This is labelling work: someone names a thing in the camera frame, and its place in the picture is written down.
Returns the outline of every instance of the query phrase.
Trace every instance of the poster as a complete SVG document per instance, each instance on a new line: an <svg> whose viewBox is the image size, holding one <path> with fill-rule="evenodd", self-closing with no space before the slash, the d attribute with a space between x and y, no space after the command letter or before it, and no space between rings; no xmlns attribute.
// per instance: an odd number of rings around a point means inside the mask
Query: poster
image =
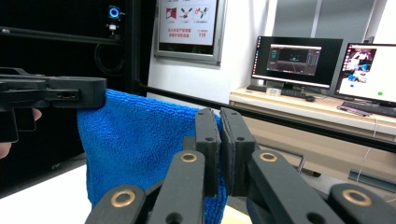
<svg viewBox="0 0 396 224"><path fill-rule="evenodd" d="M217 0L161 0L160 43L213 46Z"/></svg>

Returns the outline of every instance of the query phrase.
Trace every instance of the blue towel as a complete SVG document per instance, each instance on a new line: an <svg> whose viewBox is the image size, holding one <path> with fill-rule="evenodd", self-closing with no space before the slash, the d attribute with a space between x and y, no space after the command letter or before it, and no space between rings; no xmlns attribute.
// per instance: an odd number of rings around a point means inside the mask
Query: blue towel
<svg viewBox="0 0 396 224"><path fill-rule="evenodd" d="M198 110L113 90L106 90L103 107L80 109L78 130L87 155L92 207L118 185L147 189L163 179L184 136L195 135ZM219 175L218 196L205 198L205 223L220 223L226 202Z"/></svg>

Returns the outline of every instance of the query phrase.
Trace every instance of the computer monitor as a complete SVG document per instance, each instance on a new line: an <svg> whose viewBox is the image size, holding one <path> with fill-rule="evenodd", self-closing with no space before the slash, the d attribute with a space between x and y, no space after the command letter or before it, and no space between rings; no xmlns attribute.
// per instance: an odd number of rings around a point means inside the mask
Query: computer monitor
<svg viewBox="0 0 396 224"><path fill-rule="evenodd" d="M396 106L395 56L396 45L349 43L335 94Z"/></svg>
<svg viewBox="0 0 396 224"><path fill-rule="evenodd" d="M329 89L342 39L259 36L252 78Z"/></svg>

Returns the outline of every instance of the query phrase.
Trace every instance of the finger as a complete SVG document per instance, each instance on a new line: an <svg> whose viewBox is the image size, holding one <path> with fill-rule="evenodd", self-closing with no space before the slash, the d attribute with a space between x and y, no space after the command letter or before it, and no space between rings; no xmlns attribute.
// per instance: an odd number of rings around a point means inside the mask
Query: finger
<svg viewBox="0 0 396 224"><path fill-rule="evenodd" d="M8 155L10 148L11 143L0 143L0 159L3 159L6 155Z"/></svg>
<svg viewBox="0 0 396 224"><path fill-rule="evenodd" d="M33 117L35 118L35 120L38 120L41 118L41 111L37 110L37 109L33 109Z"/></svg>

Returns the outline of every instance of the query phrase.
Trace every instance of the desk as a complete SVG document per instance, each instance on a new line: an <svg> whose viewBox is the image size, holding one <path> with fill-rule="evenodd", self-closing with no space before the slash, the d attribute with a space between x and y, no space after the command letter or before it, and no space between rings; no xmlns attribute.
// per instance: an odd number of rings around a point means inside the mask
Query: desk
<svg viewBox="0 0 396 224"><path fill-rule="evenodd" d="M0 200L0 223L82 224L91 212L86 166L58 175ZM226 206L221 224L248 224L250 218Z"/></svg>
<svg viewBox="0 0 396 224"><path fill-rule="evenodd" d="M343 101L317 96L313 103L288 96L268 96L265 92L241 88L231 92L230 105L289 119L310 122L352 133L395 141L396 119L380 115L361 117L336 109ZM259 144L285 148L304 154L304 168L347 181L351 169L396 182L396 154L370 149L318 134L307 133L273 123L244 118ZM299 158L284 154L297 165Z"/></svg>

